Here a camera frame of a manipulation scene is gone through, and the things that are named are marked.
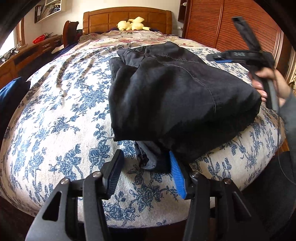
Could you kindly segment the grey sleeve forearm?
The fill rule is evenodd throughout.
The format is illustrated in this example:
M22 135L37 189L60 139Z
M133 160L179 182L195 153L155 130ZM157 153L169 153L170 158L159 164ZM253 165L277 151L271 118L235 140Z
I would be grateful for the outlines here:
M280 108L280 117L285 124L285 134L290 149L290 154L295 156L295 132L296 132L296 100L291 92L285 104Z

